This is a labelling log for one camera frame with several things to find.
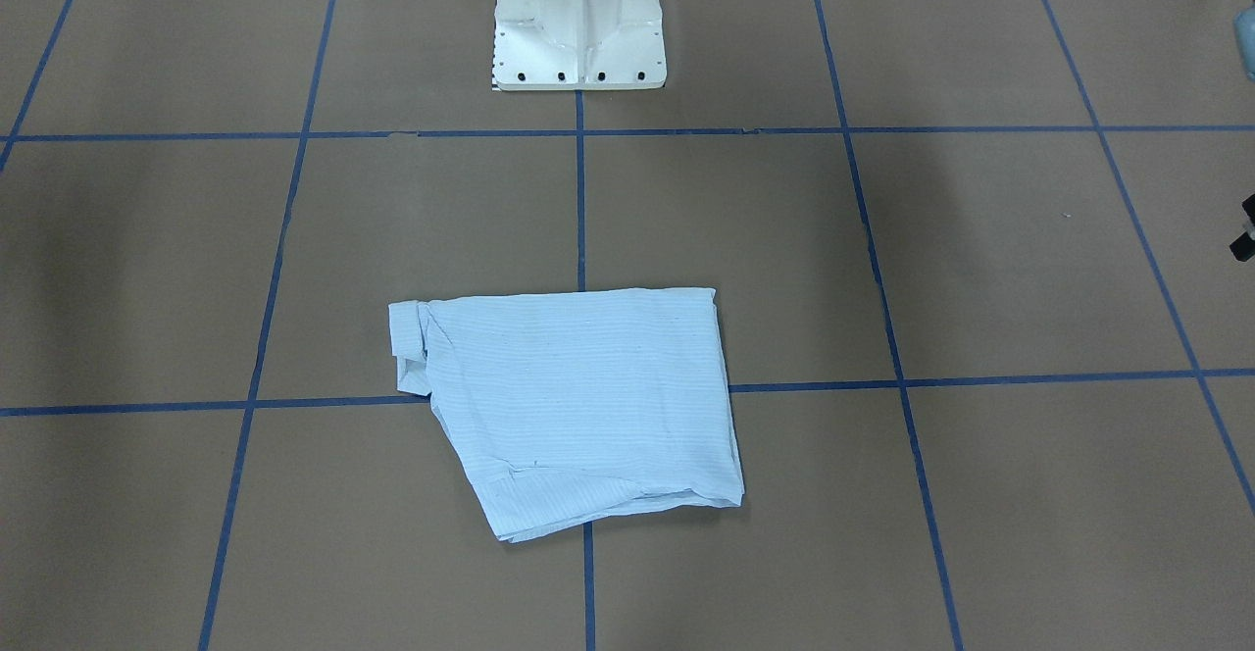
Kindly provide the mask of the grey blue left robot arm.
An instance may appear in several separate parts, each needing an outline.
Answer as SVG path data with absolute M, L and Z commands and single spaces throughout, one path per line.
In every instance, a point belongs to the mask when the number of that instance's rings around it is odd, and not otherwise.
M 1246 9 L 1235 18 L 1235 38 L 1237 43 L 1237 56 L 1242 65 L 1242 73 L 1250 82 L 1254 82 L 1254 8 Z M 1242 233 L 1230 245 L 1230 253 L 1237 262 L 1246 262 L 1254 257 L 1254 194 L 1242 199 L 1242 213 L 1246 221 L 1242 225 Z

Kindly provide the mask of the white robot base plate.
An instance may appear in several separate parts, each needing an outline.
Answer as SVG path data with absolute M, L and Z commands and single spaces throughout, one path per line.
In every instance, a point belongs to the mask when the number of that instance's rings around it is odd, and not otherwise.
M 651 92 L 665 85 L 661 0 L 496 0 L 496 92 Z

